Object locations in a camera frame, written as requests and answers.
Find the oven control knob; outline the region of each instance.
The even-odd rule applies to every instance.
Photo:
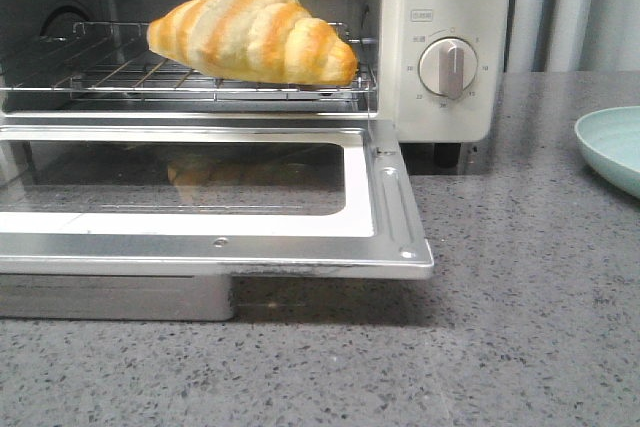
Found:
[[[478,58],[464,40],[447,38],[435,41],[420,57],[418,74],[434,94],[455,100],[476,76]]]

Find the control panel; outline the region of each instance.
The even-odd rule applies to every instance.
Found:
[[[509,0],[383,0],[380,113],[407,142],[471,142],[491,126]]]

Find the glass panel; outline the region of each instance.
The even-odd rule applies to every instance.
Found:
[[[327,215],[343,149],[297,142],[0,142],[0,210]]]

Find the curtain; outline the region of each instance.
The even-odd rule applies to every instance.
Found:
[[[507,72],[640,70],[640,0],[512,0]]]

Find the oven door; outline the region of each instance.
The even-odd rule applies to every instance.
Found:
[[[0,128],[0,272],[424,279],[381,120],[87,119]]]

